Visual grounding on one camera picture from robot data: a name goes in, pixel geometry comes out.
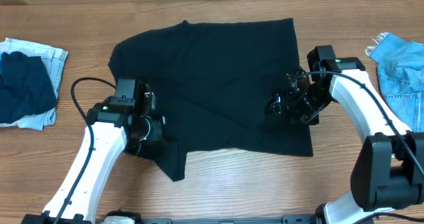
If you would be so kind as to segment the black t-shirt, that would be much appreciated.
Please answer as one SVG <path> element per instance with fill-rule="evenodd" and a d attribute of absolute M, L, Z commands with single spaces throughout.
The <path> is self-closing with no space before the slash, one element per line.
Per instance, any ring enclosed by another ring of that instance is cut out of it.
<path fill-rule="evenodd" d="M 116 45 L 109 68 L 115 79 L 141 79 L 156 96 L 163 137 L 140 141 L 131 152 L 155 161 L 175 182 L 184 179 L 193 151 L 313 155 L 306 124 L 265 112 L 272 94 L 284 95 L 288 74 L 299 68 L 291 19 L 182 22 L 150 30 Z"/>

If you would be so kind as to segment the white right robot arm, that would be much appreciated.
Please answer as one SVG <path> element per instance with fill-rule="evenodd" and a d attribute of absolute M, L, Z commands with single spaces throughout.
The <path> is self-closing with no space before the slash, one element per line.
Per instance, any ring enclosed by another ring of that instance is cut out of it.
<path fill-rule="evenodd" d="M 288 76 L 287 90 L 273 92 L 267 114 L 316 125 L 331 102 L 340 104 L 356 128 L 362 148 L 349 191 L 321 204 L 312 215 L 286 215 L 283 223 L 372 223 L 395 210 L 423 203 L 423 133 L 414 133 L 378 97 L 358 58 L 310 62 Z"/>

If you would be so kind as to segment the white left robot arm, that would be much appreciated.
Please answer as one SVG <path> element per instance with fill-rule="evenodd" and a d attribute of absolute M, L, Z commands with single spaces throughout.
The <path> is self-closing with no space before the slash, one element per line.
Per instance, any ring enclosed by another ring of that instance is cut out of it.
<path fill-rule="evenodd" d="M 112 99 L 97 103 L 86 116 L 87 127 L 77 156 L 59 190 L 29 223 L 95 223 L 97 208 L 112 167 L 127 152 L 142 156 L 163 140 L 165 118 L 151 102 Z"/>

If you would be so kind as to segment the blue denim jeans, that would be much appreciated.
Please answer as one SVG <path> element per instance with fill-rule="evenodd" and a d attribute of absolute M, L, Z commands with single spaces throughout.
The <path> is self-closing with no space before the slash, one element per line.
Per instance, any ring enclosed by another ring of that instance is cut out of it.
<path fill-rule="evenodd" d="M 423 44 L 383 32 L 365 50 L 377 63 L 380 93 L 413 132 L 423 132 Z"/>

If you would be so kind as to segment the folded light denim garment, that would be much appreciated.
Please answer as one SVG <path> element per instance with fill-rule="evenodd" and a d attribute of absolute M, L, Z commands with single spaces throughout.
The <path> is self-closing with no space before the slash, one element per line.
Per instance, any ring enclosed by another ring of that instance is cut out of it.
<path fill-rule="evenodd" d="M 1 53 L 3 52 L 22 52 L 27 56 L 40 56 L 52 82 L 54 94 L 56 98 L 59 98 L 68 51 L 37 42 L 6 38 L 1 42 Z M 55 122 L 56 108 L 53 108 L 39 115 L 26 115 L 14 123 L 1 123 L 1 127 L 19 127 L 21 129 L 42 131 L 45 126 L 53 125 Z"/>

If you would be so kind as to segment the folded navy garment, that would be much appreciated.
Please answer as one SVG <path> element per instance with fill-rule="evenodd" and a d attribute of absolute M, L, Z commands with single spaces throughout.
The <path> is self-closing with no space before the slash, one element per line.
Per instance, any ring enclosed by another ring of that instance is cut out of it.
<path fill-rule="evenodd" d="M 57 105 L 46 67 L 39 56 L 22 52 L 1 54 L 1 122 L 14 123 Z"/>

